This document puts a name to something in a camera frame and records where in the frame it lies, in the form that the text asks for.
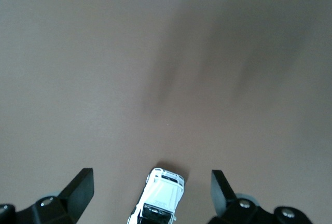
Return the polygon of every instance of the black plastic arm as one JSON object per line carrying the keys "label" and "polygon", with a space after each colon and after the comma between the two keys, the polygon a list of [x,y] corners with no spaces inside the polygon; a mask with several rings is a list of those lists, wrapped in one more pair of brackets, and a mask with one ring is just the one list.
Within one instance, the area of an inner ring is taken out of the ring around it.
{"label": "black plastic arm", "polygon": [[56,197],[45,197],[16,212],[0,205],[0,224],[75,224],[94,194],[93,169],[82,169]]}
{"label": "black plastic arm", "polygon": [[238,199],[222,171],[212,171],[211,198],[217,216],[208,224],[312,224],[296,208],[281,206],[271,214],[248,199]]}

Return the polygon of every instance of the toy car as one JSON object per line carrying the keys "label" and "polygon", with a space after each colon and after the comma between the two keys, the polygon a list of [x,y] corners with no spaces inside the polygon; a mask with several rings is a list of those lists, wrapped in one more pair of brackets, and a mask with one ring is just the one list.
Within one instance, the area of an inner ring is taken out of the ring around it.
{"label": "toy car", "polygon": [[161,168],[153,169],[127,224],[172,224],[184,185],[180,175]]}

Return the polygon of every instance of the car hood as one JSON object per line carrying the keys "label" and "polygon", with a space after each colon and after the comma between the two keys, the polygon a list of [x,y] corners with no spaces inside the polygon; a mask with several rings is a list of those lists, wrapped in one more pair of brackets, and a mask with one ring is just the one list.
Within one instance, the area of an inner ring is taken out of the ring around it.
{"label": "car hood", "polygon": [[145,188],[143,197],[147,204],[174,212],[182,194],[183,189],[178,184],[158,178]]}

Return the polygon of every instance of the brown surface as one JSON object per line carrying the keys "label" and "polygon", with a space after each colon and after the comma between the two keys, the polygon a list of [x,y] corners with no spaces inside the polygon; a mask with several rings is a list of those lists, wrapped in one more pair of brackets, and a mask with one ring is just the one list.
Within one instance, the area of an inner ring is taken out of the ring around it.
{"label": "brown surface", "polygon": [[93,167],[80,224],[125,223],[145,177],[211,169],[272,211],[332,206],[332,0],[0,0],[0,202],[23,209]]}

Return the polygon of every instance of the beige floor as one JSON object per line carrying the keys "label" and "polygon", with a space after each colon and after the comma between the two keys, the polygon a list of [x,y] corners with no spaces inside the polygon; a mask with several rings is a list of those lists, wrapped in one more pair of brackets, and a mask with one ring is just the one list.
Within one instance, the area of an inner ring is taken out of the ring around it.
{"label": "beige floor", "polygon": [[156,165],[176,223],[214,215],[211,169],[328,223],[332,0],[0,0],[0,202],[93,167],[79,223],[125,223]]}

